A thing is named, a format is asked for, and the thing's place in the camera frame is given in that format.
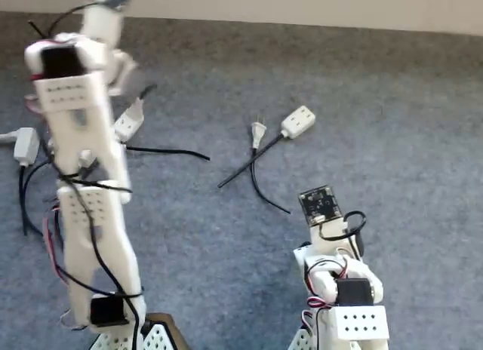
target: white bracket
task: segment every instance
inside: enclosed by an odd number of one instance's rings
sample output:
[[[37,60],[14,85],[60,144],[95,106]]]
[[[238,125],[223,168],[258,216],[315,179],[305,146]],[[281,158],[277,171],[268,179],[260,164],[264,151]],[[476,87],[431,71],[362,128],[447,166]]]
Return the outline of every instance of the white bracket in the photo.
[[[125,150],[112,130],[112,110],[101,72],[36,80],[42,110],[55,138],[55,162],[65,174],[78,171],[79,157],[91,150],[118,186],[130,188]],[[120,193],[122,202],[129,193]]]
[[[315,350],[312,345],[312,337],[309,332],[304,329],[299,329],[292,340],[288,350]]]
[[[152,327],[143,341],[143,350],[174,350],[171,339],[165,327],[156,324]],[[104,333],[97,337],[90,350],[131,350],[131,341],[128,338],[120,339]]]

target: connector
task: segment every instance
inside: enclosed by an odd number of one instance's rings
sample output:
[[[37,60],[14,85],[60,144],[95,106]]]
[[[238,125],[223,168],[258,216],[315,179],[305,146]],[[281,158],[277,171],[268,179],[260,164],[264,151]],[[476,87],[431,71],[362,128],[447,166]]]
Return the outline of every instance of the connector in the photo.
[[[121,143],[129,141],[144,122],[144,100],[139,97],[114,123],[114,131]]]
[[[0,143],[1,144],[10,144],[15,143],[17,140],[18,130],[11,131],[10,133],[0,134]]]
[[[253,149],[258,149],[260,147],[260,141],[265,135],[266,126],[261,122],[255,121],[251,123],[251,135],[253,136],[253,142],[251,147]]]
[[[35,163],[38,154],[37,131],[33,127],[21,127],[17,131],[17,141],[14,147],[14,158],[20,162],[23,167],[28,167]]]
[[[281,134],[284,137],[295,139],[314,123],[314,113],[307,109],[306,106],[301,106],[281,123]]]

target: power cord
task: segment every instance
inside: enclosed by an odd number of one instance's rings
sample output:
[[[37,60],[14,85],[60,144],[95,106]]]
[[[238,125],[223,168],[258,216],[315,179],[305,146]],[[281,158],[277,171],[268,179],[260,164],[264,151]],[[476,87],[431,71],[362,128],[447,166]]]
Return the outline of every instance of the power cord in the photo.
[[[266,151],[274,146],[276,143],[285,138],[295,139],[304,131],[313,126],[314,123],[315,115],[305,106],[299,107],[281,123],[280,134],[268,144],[266,144],[262,149],[260,149],[257,154],[253,155],[252,158],[249,161],[245,162],[239,169],[237,169],[235,173],[233,173],[225,180],[223,180],[220,184],[218,184],[218,188],[223,188],[226,184],[234,180],[238,175],[243,173],[245,169],[250,167],[251,163],[254,163],[260,156],[265,154]]]
[[[265,135],[266,131],[266,126],[263,125],[262,123],[255,121],[254,123],[251,124],[251,133],[253,137],[253,142],[251,144],[251,157],[254,157],[257,154],[257,150],[260,147],[260,141],[263,138],[263,135]],[[258,186],[258,181],[257,181],[257,175],[255,174],[255,162],[251,163],[250,165],[250,174],[251,174],[251,182],[254,185],[255,192],[258,194],[260,198],[262,198],[266,203],[272,205],[275,208],[278,208],[279,210],[285,212],[286,214],[290,214],[291,212],[285,208],[283,208],[281,205],[276,204],[274,201],[271,201],[268,199],[260,190],[260,187]]]
[[[51,25],[48,27],[47,30],[47,37],[48,38],[53,38],[54,37],[54,30],[56,29],[57,25],[64,20],[66,17],[70,16],[71,14],[74,14],[77,11],[82,11],[85,8],[91,7],[93,5],[99,5],[99,2],[92,2],[92,3],[87,3],[86,5],[79,5],[78,7],[74,7],[72,9],[69,9],[67,12],[62,13],[59,17],[57,17],[54,22],[51,23]]]
[[[191,150],[181,150],[181,149],[154,149],[154,148],[141,148],[139,146],[126,146],[126,150],[130,150],[132,152],[155,152],[158,154],[187,154],[192,155],[197,158],[204,159],[206,161],[210,161],[210,157],[199,152],[194,152]]]

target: circuit board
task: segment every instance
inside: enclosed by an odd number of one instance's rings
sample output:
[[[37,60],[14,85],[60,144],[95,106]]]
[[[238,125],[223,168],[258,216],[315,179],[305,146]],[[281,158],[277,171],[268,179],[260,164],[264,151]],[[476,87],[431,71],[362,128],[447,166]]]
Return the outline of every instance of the circuit board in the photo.
[[[317,226],[342,216],[330,186],[321,186],[300,193],[299,202],[309,226]]]

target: black wire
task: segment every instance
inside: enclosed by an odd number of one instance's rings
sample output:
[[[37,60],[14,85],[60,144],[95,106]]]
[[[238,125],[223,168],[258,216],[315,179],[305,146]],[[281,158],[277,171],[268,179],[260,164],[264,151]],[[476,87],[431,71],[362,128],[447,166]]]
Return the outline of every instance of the black wire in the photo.
[[[140,148],[138,146],[126,146],[126,150],[131,150],[132,152],[155,152],[158,154],[187,154],[204,159],[206,161],[210,161],[209,156],[191,150]]]
[[[40,38],[46,39],[47,36],[40,30],[40,28],[32,21],[27,20],[27,23],[40,35]]]
[[[26,176],[25,181],[22,184],[22,194],[20,196],[20,210],[22,211],[22,222],[23,222],[23,234],[26,235],[26,230],[31,229],[37,235],[43,237],[42,231],[32,222],[29,217],[29,213],[26,208],[26,193],[27,189],[29,188],[30,180],[33,178],[34,174],[37,173],[40,169],[42,169],[45,165],[48,164],[48,160],[43,161],[42,163],[35,166]]]
[[[354,235],[357,235],[364,228],[365,223],[367,222],[367,217],[365,216],[364,212],[362,212],[360,210],[353,210],[352,212],[346,213],[346,215],[344,216],[344,222],[347,222],[348,218],[350,218],[351,216],[360,216],[361,217],[361,223],[358,226],[356,226],[355,228],[347,231],[347,233],[345,235],[337,235],[337,236],[334,236],[334,237],[324,237],[324,235],[322,234],[322,224],[319,226],[318,235],[324,241],[329,241],[329,242],[340,241],[340,240],[343,240],[343,239],[351,238]]]
[[[23,235],[27,235],[27,226],[25,221],[25,205],[23,204],[23,178],[25,177],[25,167],[20,165],[20,170],[18,174],[18,198],[20,201],[20,212],[22,214],[22,228],[23,228]]]
[[[238,175],[240,175],[247,167],[251,165],[251,163],[254,163],[260,156],[265,154],[265,152],[270,149],[272,146],[274,146],[276,143],[278,143],[280,140],[282,140],[284,136],[280,133],[275,139],[273,139],[271,142],[266,144],[258,153],[253,156],[249,161],[244,163],[235,173],[227,177],[223,182],[218,184],[218,188],[223,188],[226,184],[234,180]]]
[[[257,150],[253,148],[251,150],[251,156],[254,157],[256,154],[257,154]],[[253,183],[255,192],[257,192],[258,196],[262,198],[264,201],[266,201],[268,204],[272,205],[273,207],[278,208],[279,210],[281,210],[282,212],[285,212],[286,214],[290,214],[289,210],[271,201],[262,193],[262,191],[260,190],[260,187],[258,186],[257,175],[255,174],[255,162],[251,163],[250,165],[250,173],[251,173],[251,182]]]
[[[319,261],[316,261],[314,262],[308,269],[306,269],[304,272],[303,272],[303,280],[305,282],[305,285],[307,286],[307,288],[309,289],[309,291],[311,292],[311,294],[313,296],[318,296],[317,293],[314,293],[312,291],[312,288],[309,286],[309,276],[310,276],[310,272],[317,266],[321,265],[321,264],[324,264],[324,263],[335,263],[336,265],[339,265],[340,268],[342,270],[344,270],[344,266],[338,262],[338,261],[335,261],[333,259],[328,259],[328,258],[324,258],[324,259],[320,259]]]
[[[62,232],[60,231],[60,222],[59,222],[59,211],[56,210],[54,213],[54,231],[55,237],[57,238],[57,243],[59,244],[60,250],[63,252],[63,236]]]
[[[45,142],[45,139],[43,138],[42,135],[39,136],[39,141],[41,144],[42,149],[44,150],[45,155],[48,157],[50,163],[52,164],[52,167],[54,167],[55,171],[59,174],[59,177],[62,181],[64,181],[65,184],[67,184],[75,193],[75,196],[77,197],[77,200],[79,204],[82,206],[82,208],[85,210],[85,214],[88,218],[89,222],[89,232],[91,235],[91,242],[92,242],[92,247],[94,249],[94,254],[97,258],[97,261],[100,265],[100,267],[103,269],[103,271],[109,276],[113,284],[116,286],[118,292],[122,295],[125,296],[124,300],[128,304],[129,309],[133,312],[134,316],[134,332],[133,332],[133,342],[132,342],[132,350],[136,350],[137,348],[137,331],[139,329],[139,324],[140,324],[140,319],[139,319],[139,314],[136,311],[136,308],[134,307],[132,301],[131,301],[131,296],[138,297],[140,296],[140,293],[137,295],[127,295],[124,289],[122,288],[121,284],[119,283],[118,279],[114,276],[114,274],[111,272],[109,267],[106,265],[104,262],[102,256],[100,255],[99,248],[97,247],[97,238],[96,238],[96,233],[95,233],[95,228],[94,228],[94,218],[91,216],[91,212],[89,210],[89,207],[86,205],[84,199],[81,196],[80,191],[78,188],[75,186],[74,182],[72,181],[69,176],[65,175],[65,173],[62,172],[62,170],[55,164],[55,161],[52,158],[52,154],[48,151],[47,143]]]
[[[355,249],[355,245],[354,245],[354,241],[353,241],[352,237],[349,238],[349,245],[350,245],[350,248],[351,248],[352,252],[354,253],[355,259],[357,259],[358,261],[360,261],[361,260],[361,257],[359,256],[359,252]]]
[[[98,4],[99,4],[99,2],[87,3],[86,5],[79,5],[78,7],[74,7],[72,9],[69,9],[67,12],[62,13],[48,27],[47,37],[49,37],[49,38],[53,38],[54,37],[54,30],[55,30],[55,28],[60,23],[60,21],[63,20],[64,18],[70,16],[71,14],[73,14],[73,13],[75,13],[77,11],[81,11],[81,10],[87,8],[87,7],[90,7],[90,6],[93,6],[93,5],[98,5]]]
[[[324,308],[320,308],[319,310],[317,310],[317,312],[315,313],[315,328],[317,329],[317,350],[319,350],[319,345],[320,345],[320,333],[318,333],[318,314],[321,310],[323,310]]]
[[[147,94],[149,94],[151,91],[155,90],[158,87],[157,84],[149,84],[144,88],[144,90],[141,91],[139,94],[139,100],[144,100],[144,97],[146,97]]]

